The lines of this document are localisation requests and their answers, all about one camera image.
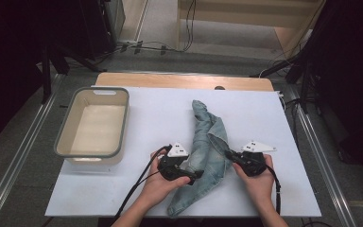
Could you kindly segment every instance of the blue-gray garment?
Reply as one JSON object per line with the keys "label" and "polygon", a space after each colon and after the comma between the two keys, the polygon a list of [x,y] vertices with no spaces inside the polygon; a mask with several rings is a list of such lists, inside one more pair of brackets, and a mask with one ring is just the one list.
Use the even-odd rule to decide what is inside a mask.
{"label": "blue-gray garment", "polygon": [[228,138],[223,121],[207,111],[204,103],[193,100],[196,130],[191,156],[186,170],[204,170],[202,177],[179,188],[167,208],[170,217],[175,217],[195,201],[198,201],[217,186],[223,179],[232,162],[225,157],[229,150]]}

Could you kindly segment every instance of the floor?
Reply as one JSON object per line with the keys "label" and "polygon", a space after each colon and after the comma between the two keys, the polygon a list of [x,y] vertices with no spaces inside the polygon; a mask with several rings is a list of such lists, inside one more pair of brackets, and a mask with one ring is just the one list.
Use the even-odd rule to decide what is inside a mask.
{"label": "floor", "polygon": [[[162,1],[161,4],[170,6],[174,2]],[[166,16],[167,13],[172,14],[172,12],[162,10],[162,13],[158,13],[158,3],[158,0],[149,1],[139,40],[172,45],[174,28],[167,20],[158,18],[159,15]],[[161,21],[166,21],[169,25],[159,24]],[[99,67],[111,72],[126,70],[204,73],[236,77],[258,74],[276,63],[277,60],[283,59],[280,46],[269,27],[253,26],[249,28],[250,34],[238,33],[236,35],[228,30],[231,29],[230,27],[225,28],[223,25],[206,26],[202,24],[199,26],[199,23],[197,25],[200,27],[197,31],[202,33],[195,33],[197,36],[195,36],[193,45],[186,53],[166,52],[161,55],[158,51],[143,49],[139,54],[134,54],[134,49],[130,48],[126,52],[117,52],[102,59],[103,62],[99,64]],[[211,35],[213,32],[211,27],[217,27],[221,29],[221,32]],[[94,84],[98,75],[73,60],[69,60],[69,62],[72,67],[69,74],[57,76],[57,80],[53,79],[54,88],[57,90],[55,90],[55,98],[50,103],[51,106],[46,109],[46,113],[42,113],[42,109],[46,106],[40,104],[42,90],[39,90],[13,117],[0,135],[0,183],[1,179],[8,174],[15,174],[16,179],[9,185],[9,193],[0,198],[0,201],[4,201],[0,203],[2,204],[0,206],[0,226],[43,226],[48,220],[48,217],[44,216],[44,212],[62,164],[62,158],[55,155],[53,151],[59,126],[66,112],[62,106],[69,103],[77,88]],[[300,89],[300,84],[286,84],[284,80],[286,70],[288,68],[270,75],[268,78],[275,90],[284,92],[284,99],[288,101],[294,96],[290,93],[290,87]],[[336,201],[331,198],[331,189],[317,162],[317,156],[308,139],[307,131],[300,118],[293,117],[291,107],[286,109],[286,118],[292,131],[297,130],[302,161],[313,185],[322,217],[285,217],[285,219],[290,226],[304,226],[311,220],[322,221],[334,227],[363,226],[363,166],[347,165],[339,160],[336,144],[316,106],[309,105],[308,108],[307,116],[311,119],[324,156],[331,167],[332,176],[335,177],[338,188],[341,189],[343,197],[339,199],[347,202],[349,213],[343,215],[346,218],[349,217],[349,220],[342,218],[337,211]],[[32,143],[27,147],[23,140],[25,137],[29,138],[30,133],[27,132],[34,117],[38,114],[43,116],[44,122],[36,129],[35,137],[32,137]],[[21,163],[21,170],[17,173],[7,172],[16,153],[21,152],[24,148],[26,148],[26,159]],[[96,226],[96,224],[97,218],[54,218],[48,226]]]}

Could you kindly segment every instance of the rectangular container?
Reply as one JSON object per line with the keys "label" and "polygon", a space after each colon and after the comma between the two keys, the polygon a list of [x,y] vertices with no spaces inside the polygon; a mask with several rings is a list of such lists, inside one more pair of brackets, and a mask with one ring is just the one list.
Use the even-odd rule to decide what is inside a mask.
{"label": "rectangular container", "polygon": [[78,89],[60,127],[55,152],[73,164],[120,162],[129,98],[124,88]]}

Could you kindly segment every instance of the gray floor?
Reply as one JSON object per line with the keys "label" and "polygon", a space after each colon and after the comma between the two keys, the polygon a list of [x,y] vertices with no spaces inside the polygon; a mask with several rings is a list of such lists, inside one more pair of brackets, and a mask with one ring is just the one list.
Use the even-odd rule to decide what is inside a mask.
{"label": "gray floor", "polygon": [[[173,28],[169,26],[167,28],[166,26],[159,26],[158,28],[149,26],[155,25],[155,23],[151,23],[149,20],[161,21],[157,18],[161,14],[154,13],[155,10],[158,10],[152,5],[155,2],[158,1],[150,1],[149,6],[153,9],[147,12],[146,26],[143,26],[140,38],[145,42],[160,41],[172,44],[171,42],[174,37],[172,38],[171,35],[164,36],[164,34],[169,33],[165,32],[167,29]],[[174,1],[164,3],[164,5],[169,4],[174,4]],[[189,53],[167,52],[165,55],[160,55],[157,51],[142,50],[140,54],[134,55],[133,49],[129,49],[124,53],[115,53],[109,56],[99,66],[108,69],[110,72],[130,70],[202,73],[237,77],[258,74],[275,63],[275,59],[280,58],[280,47],[277,46],[277,42],[275,43],[274,39],[270,38],[272,32],[266,27],[250,28],[251,35],[254,31],[257,34],[267,35],[262,38],[258,36],[252,37],[251,35],[247,36],[250,41],[245,44],[232,42],[233,35],[230,35],[231,37],[219,37],[219,34],[228,33],[225,30],[217,33],[216,36],[205,36],[205,34],[213,32],[205,30],[208,27],[203,27],[200,30],[202,33],[196,33],[195,44],[198,45],[193,45]],[[234,35],[234,37],[241,38],[246,35],[248,34],[239,33],[239,35]],[[217,41],[212,40],[215,44],[211,43],[202,47],[199,44],[210,43],[205,37],[218,37],[218,39]],[[228,46],[231,43],[233,46],[237,46],[237,48],[219,47],[219,44]],[[41,226],[47,220],[44,212],[62,164],[62,158],[55,155],[53,150],[54,140],[66,112],[66,109],[61,108],[60,105],[67,105],[77,88],[94,84],[98,75],[98,73],[79,67],[77,63],[71,63],[71,66],[73,68],[59,87],[56,100],[1,209],[0,226]],[[288,85],[282,76],[274,74],[268,78],[272,81],[275,90],[285,91],[287,89]],[[42,96],[41,90],[32,96],[0,135],[0,180],[4,176],[17,149],[21,146],[34,116],[40,109]],[[363,166],[347,165],[339,161],[336,145],[321,116],[317,114],[316,109],[312,105],[309,106],[309,111],[309,116],[324,147],[327,160],[337,177],[338,185],[341,187],[345,199],[350,204],[349,208],[356,225],[363,226]],[[286,118],[290,126],[292,126],[293,119],[289,109],[286,110]],[[336,207],[322,178],[303,126],[299,120],[297,122],[300,153],[322,212],[321,218],[312,219],[326,222],[335,227],[344,226],[340,222]],[[303,222],[309,221],[309,218],[286,218],[286,220],[290,226],[302,226]],[[54,218],[49,226],[96,226],[96,222],[96,218]]]}

